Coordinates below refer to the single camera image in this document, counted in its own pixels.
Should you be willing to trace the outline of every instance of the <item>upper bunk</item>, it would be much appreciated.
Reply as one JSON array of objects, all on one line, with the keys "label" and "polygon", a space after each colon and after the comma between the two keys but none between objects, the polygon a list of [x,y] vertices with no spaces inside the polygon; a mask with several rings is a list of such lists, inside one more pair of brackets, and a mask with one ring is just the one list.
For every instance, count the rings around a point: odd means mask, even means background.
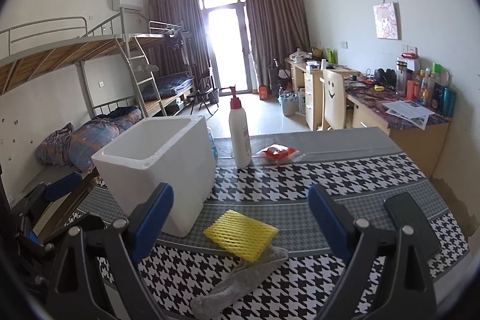
[{"label": "upper bunk", "polygon": [[[148,21],[149,33],[125,33],[124,14],[122,11],[90,30],[87,28],[87,21],[84,17],[69,16],[34,21],[0,31],[0,37],[3,34],[8,34],[8,56],[0,59],[0,95],[3,95],[13,88],[36,77],[57,69],[68,67],[69,65],[82,61],[113,55],[119,50],[117,43],[119,43],[123,51],[127,51],[126,43],[128,43],[130,51],[136,51],[136,43],[131,40],[133,37],[138,40],[142,48],[148,49],[154,45],[162,44],[167,36],[176,35],[182,30],[181,26],[149,21],[142,14],[136,14]],[[122,34],[103,34],[105,30],[104,26],[106,25],[110,25],[111,31],[113,32],[113,20],[117,17],[120,17],[121,19]],[[77,26],[39,31],[12,39],[12,35],[17,29],[35,25],[39,26],[41,24],[57,21],[81,22]],[[99,29],[102,34],[95,35],[95,32]],[[11,53],[11,45],[18,41],[45,34],[73,30],[83,30],[85,34],[75,38],[45,43],[19,52]]]}]

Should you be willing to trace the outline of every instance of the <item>bunk bed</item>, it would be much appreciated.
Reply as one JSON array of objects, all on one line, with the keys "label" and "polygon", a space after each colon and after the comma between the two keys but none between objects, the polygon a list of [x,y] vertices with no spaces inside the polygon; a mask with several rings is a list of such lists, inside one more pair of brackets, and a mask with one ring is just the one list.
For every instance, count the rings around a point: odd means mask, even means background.
[{"label": "bunk bed", "polygon": [[[193,83],[185,86],[183,90],[178,91],[175,95],[168,97],[160,96],[153,75],[153,72],[158,70],[158,68],[154,65],[150,65],[145,50],[148,50],[155,45],[162,45],[167,36],[174,37],[181,35],[183,40],[181,51],[183,61],[184,64],[189,65],[188,51],[185,48],[188,41],[183,39],[183,35],[187,32],[183,30],[182,26],[150,21],[139,12],[129,12],[138,14],[148,22],[148,33],[127,33],[125,29],[126,10],[123,8],[120,9],[119,13],[90,30],[87,28],[87,21],[84,17],[68,16],[30,22],[0,31],[0,37],[3,34],[8,35],[8,56],[0,59],[0,96],[36,77],[75,64],[80,70],[79,79],[85,93],[87,109],[91,118],[98,114],[104,114],[104,111],[110,111],[112,107],[115,109],[119,107],[120,104],[124,103],[126,103],[126,105],[138,106],[143,117],[151,117],[157,115],[159,112],[166,116],[167,113],[165,107],[176,101],[178,97],[186,98],[193,88]],[[120,19],[121,33],[114,34],[113,21],[115,19]],[[40,31],[12,39],[13,32],[18,29],[39,26],[41,24],[56,21],[61,21],[62,23],[74,21],[77,25]],[[104,27],[109,25],[112,34],[104,34]],[[18,41],[50,33],[74,30],[85,31],[85,34],[72,39],[55,41],[12,53],[11,45]],[[98,32],[99,30],[101,31],[101,34],[95,35],[95,32]],[[138,52],[139,55],[132,56],[132,52]],[[122,56],[124,63],[128,68],[134,95],[94,105],[85,73],[85,62],[94,58],[114,55],[116,53],[119,53]],[[147,77],[137,80],[136,75],[139,70],[134,69],[135,61],[142,62],[140,71],[142,71],[142,75],[147,74]],[[152,88],[155,92],[155,99],[145,101],[142,96],[141,86],[148,82],[152,84]]]}]

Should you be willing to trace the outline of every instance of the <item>door frame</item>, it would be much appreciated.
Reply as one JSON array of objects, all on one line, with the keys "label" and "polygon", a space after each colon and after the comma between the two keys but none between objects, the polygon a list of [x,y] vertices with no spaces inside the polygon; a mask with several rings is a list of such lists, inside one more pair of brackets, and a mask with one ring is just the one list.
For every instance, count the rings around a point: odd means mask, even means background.
[{"label": "door frame", "polygon": [[[244,12],[245,2],[240,2],[240,0],[237,0],[237,3],[225,4],[222,6],[217,6],[217,7],[212,7],[207,9],[205,8],[205,0],[201,0],[201,1],[203,5],[202,16],[203,16],[203,24],[205,26],[205,34],[207,37],[208,55],[212,63],[215,86],[220,88],[221,85],[220,85],[220,75],[218,73],[217,58],[215,57],[212,40],[210,38],[208,14],[211,11],[215,11],[215,10],[235,9],[237,12],[237,18],[238,18],[238,28],[240,30],[240,39],[241,39],[241,46],[242,46],[242,52],[243,52],[243,63],[245,65],[245,75],[247,78],[247,89],[243,91],[239,91],[238,94],[252,93],[253,84],[251,81],[251,68],[250,68],[250,59],[249,59],[250,46],[248,44],[247,24],[245,22],[245,12]],[[221,96],[230,95],[230,93],[220,91],[220,95]]]}]

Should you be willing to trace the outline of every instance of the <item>blue tumbler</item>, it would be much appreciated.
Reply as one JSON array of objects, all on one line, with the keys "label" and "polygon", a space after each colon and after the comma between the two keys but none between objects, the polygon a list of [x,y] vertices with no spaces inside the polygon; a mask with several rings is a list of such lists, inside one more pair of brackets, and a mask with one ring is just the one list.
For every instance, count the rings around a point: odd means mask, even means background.
[{"label": "blue tumbler", "polygon": [[455,107],[455,100],[457,92],[451,88],[445,87],[443,89],[443,109],[442,115],[445,117],[453,117],[453,109]]}]

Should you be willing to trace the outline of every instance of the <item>white lotion bottle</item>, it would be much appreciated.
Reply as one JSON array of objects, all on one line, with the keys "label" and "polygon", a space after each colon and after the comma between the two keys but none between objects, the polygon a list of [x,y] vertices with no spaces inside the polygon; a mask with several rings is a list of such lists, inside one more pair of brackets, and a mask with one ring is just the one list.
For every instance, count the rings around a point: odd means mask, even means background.
[{"label": "white lotion bottle", "polygon": [[251,162],[250,136],[248,134],[247,114],[237,97],[235,87],[230,87],[233,98],[230,100],[230,134],[232,136],[233,156],[237,168],[245,168]]}]

